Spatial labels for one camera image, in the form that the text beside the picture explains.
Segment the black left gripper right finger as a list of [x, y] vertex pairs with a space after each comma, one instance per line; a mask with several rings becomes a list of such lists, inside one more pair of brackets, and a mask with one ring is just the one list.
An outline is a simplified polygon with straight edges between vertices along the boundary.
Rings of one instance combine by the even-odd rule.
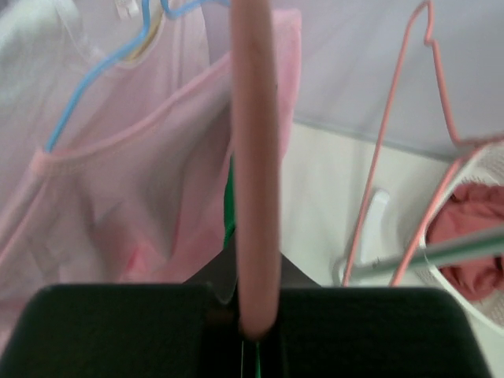
[[489, 377], [469, 322], [426, 287], [320, 287], [287, 258], [260, 377]]

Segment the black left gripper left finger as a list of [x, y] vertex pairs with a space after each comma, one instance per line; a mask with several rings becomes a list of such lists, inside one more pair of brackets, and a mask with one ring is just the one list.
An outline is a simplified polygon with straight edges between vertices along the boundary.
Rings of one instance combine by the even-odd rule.
[[38, 291], [7, 344], [10, 377], [237, 377], [232, 314], [203, 285]]

